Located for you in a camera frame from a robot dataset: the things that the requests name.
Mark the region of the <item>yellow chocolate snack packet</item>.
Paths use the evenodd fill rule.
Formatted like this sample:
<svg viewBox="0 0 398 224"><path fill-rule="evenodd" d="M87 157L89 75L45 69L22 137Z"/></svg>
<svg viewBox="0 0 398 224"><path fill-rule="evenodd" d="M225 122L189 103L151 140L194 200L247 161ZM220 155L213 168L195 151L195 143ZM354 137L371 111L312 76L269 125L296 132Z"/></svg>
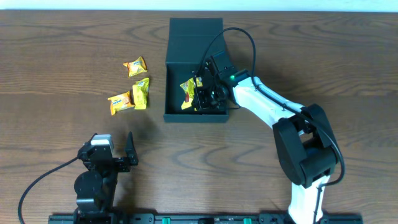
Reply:
<svg viewBox="0 0 398 224"><path fill-rule="evenodd" d="M190 78L189 80L185 81L184 83L182 83L180 85L181 89L185 93L185 99L181 105L182 110L185 110L192 106L192 102L193 102L194 95L195 95L195 88L197 86L198 87L203 86L200 77L196 78L196 82L193 81L193 78Z"/></svg>

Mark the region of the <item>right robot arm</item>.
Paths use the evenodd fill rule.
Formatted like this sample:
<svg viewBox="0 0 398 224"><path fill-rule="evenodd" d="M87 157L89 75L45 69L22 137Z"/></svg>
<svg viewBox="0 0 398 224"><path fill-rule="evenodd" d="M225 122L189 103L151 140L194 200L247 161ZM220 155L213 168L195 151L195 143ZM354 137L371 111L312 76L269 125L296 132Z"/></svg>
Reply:
<svg viewBox="0 0 398 224"><path fill-rule="evenodd" d="M278 160L292 183L288 214L294 223L318 223L325 187L338 184L345 162L324 110L285 99L247 70L193 73L193 107L213 109L232 101L254 113L273 131Z"/></svg>

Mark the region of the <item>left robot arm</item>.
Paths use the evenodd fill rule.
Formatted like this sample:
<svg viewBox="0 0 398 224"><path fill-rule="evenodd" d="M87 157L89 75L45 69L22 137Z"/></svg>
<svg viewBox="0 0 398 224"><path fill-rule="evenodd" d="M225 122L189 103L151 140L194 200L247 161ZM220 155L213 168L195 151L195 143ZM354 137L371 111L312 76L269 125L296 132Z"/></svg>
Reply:
<svg viewBox="0 0 398 224"><path fill-rule="evenodd" d="M125 212L113 207L118 174L138 165L133 135L128 133L124 157L113 156L114 144L109 134L94 134L78 151L78 159L87 171L74 183L78 208L73 223L128 223Z"/></svg>

